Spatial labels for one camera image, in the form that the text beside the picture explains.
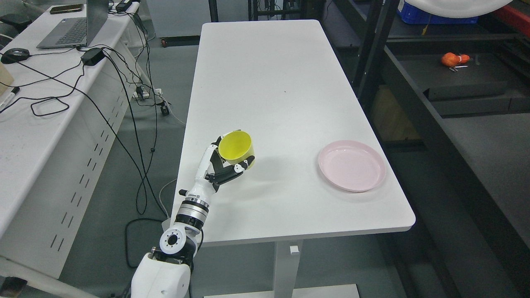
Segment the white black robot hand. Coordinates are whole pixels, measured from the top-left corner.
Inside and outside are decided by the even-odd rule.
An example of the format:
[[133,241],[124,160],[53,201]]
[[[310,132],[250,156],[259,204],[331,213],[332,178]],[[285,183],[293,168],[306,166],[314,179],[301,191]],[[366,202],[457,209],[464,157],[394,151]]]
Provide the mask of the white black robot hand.
[[247,160],[235,165],[222,166],[222,159],[218,153],[220,137],[211,143],[205,150],[194,177],[194,185],[190,190],[181,189],[179,195],[184,196],[187,201],[196,202],[210,206],[210,199],[216,194],[220,185],[232,181],[241,176],[244,171],[254,164],[255,156],[251,155]]

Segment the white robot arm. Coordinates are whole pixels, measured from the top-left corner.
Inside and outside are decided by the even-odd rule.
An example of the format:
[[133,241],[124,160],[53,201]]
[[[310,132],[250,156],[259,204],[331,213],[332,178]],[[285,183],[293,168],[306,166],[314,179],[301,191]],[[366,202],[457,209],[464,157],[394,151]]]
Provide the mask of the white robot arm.
[[183,298],[188,293],[193,259],[200,245],[209,210],[208,202],[187,197],[180,204],[174,222],[142,258],[131,280],[132,298]]

